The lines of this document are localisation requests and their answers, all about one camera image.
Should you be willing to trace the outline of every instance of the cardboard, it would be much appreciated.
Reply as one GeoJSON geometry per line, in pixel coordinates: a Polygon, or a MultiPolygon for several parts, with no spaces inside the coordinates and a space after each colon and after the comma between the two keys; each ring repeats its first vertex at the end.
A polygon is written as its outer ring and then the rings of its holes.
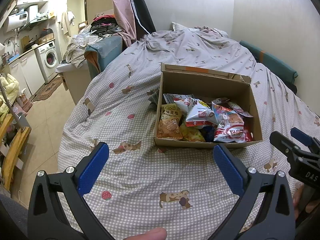
{"type": "Polygon", "coordinates": [[[207,99],[227,97],[237,103],[244,111],[253,117],[248,118],[250,132],[253,134],[252,142],[224,143],[229,148],[244,148],[262,141],[262,132],[257,106],[251,89],[251,78],[234,73],[217,70],[161,64],[161,80],[159,100],[157,106],[154,141],[157,146],[179,148],[213,148],[216,143],[187,142],[170,138],[158,138],[157,131],[161,115],[161,105],[164,93],[188,95],[194,94],[196,98],[207,99]]]}

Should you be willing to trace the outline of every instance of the bed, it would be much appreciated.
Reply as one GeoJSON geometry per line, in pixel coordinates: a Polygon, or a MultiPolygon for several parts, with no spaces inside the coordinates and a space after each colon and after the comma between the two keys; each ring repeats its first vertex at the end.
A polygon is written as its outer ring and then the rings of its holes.
{"type": "MultiPolygon", "coordinates": [[[[168,240],[207,239],[238,198],[211,150],[155,146],[156,112],[148,108],[148,97],[159,87],[161,62],[250,76],[263,142],[231,152],[259,172],[284,171],[295,191],[285,156],[268,138],[275,130],[289,137],[292,127],[319,138],[316,114],[238,42],[203,31],[158,31],[132,44],[92,80],[63,130],[59,172],[89,155],[95,139],[109,145],[108,162],[84,198],[115,239],[155,227],[166,228],[168,240]],[[174,200],[179,195],[189,198],[188,205],[174,200]]],[[[65,198],[60,198],[71,225],[79,230],[65,198]]],[[[262,198],[260,194],[246,225],[254,220],[262,198]]]]}

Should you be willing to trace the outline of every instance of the finger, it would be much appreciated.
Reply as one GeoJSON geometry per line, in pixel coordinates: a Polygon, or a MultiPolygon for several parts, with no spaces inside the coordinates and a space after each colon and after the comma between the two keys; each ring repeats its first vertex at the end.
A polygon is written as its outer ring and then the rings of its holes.
{"type": "Polygon", "coordinates": [[[302,195],[302,191],[303,191],[303,186],[302,185],[300,188],[297,189],[296,193],[293,195],[293,206],[297,207],[298,203],[300,201],[301,195],[302,195]]]}
{"type": "Polygon", "coordinates": [[[306,206],[306,212],[309,214],[312,212],[312,210],[320,203],[320,199],[310,202],[306,206]]]}
{"type": "Polygon", "coordinates": [[[143,235],[131,236],[124,240],[165,240],[167,231],[164,228],[154,228],[143,235]]]}
{"type": "Polygon", "coordinates": [[[294,210],[294,219],[297,220],[297,218],[298,218],[299,215],[300,215],[300,211],[299,211],[299,209],[296,208],[296,209],[294,210]]]}

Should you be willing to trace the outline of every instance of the floor mat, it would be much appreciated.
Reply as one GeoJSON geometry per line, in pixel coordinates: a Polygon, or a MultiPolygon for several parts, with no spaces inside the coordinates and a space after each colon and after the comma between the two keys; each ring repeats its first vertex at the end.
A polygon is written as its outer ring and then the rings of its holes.
{"type": "Polygon", "coordinates": [[[52,79],[33,99],[34,102],[48,99],[53,92],[61,85],[62,78],[60,76],[52,79]]]}

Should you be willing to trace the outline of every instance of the faucet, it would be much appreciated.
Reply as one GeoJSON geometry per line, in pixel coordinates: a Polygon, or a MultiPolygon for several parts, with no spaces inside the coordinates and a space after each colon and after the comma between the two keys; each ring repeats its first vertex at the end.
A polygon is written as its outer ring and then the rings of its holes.
{"type": "Polygon", "coordinates": [[[15,44],[13,45],[14,55],[17,55],[17,50],[15,50],[16,45],[19,47],[19,44],[18,44],[18,43],[15,43],[15,44]]]}

